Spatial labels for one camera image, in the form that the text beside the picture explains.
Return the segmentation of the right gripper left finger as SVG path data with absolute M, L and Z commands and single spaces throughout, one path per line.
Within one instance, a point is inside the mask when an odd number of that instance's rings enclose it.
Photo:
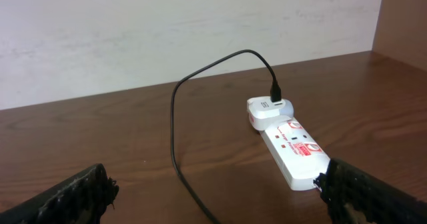
M 1 224 L 100 224 L 119 192 L 98 163 L 1 213 Z

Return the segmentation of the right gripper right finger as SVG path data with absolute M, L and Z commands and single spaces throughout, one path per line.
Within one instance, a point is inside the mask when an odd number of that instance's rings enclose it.
M 426 224 L 426 203 L 339 159 L 314 179 L 333 223 Z

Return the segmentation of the white USB charger adapter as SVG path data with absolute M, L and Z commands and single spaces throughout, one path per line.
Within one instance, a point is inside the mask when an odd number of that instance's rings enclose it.
M 294 107 L 289 100 L 273 102 L 269 96 L 248 99 L 247 112 L 250 123 L 257 131 L 264 131 L 272 123 L 288 121 L 294 117 Z

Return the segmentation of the white power strip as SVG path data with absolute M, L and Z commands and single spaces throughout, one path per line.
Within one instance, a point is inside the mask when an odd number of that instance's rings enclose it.
M 261 136 L 291 190 L 316 188 L 314 181 L 326 173 L 330 158 L 299 121 L 272 123 Z

